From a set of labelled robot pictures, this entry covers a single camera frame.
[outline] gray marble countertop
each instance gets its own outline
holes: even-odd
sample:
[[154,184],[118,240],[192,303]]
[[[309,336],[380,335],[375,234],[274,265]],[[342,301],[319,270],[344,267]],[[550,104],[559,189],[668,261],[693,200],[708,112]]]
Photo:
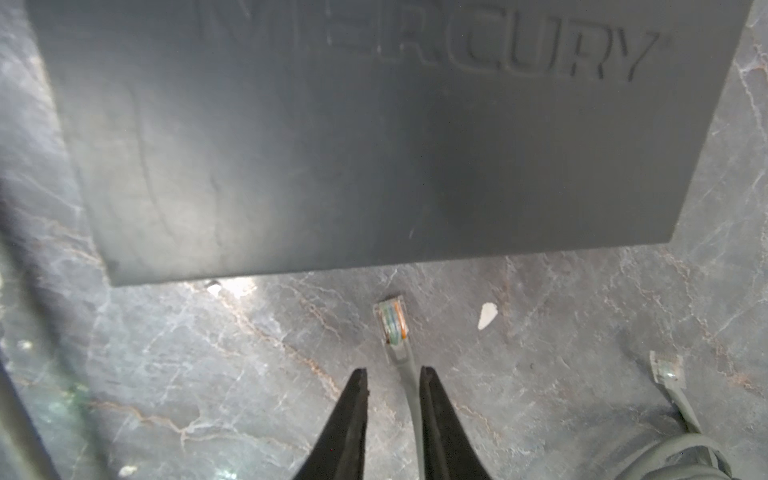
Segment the gray marble countertop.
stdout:
[[[759,0],[668,245],[230,279],[214,295],[109,286],[22,1],[0,2],[0,355],[62,478],[290,478],[358,366],[366,478],[416,478],[371,311],[393,293],[494,478],[613,478],[679,432],[652,349],[685,358],[736,475],[768,478],[763,45]],[[479,331],[486,302],[499,315]]]

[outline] marble surface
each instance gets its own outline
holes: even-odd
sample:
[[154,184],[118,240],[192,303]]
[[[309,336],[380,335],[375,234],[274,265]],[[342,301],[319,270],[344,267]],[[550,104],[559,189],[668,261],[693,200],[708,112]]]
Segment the marble surface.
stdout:
[[[366,478],[416,478],[371,313],[403,293],[418,360],[494,478],[613,478],[679,432],[651,349],[685,358],[735,473],[768,478],[764,45],[758,0],[668,245],[222,280],[213,295],[109,286],[22,1],[0,2],[0,355],[61,477],[290,478],[365,366]],[[499,314],[478,331],[486,302]]]

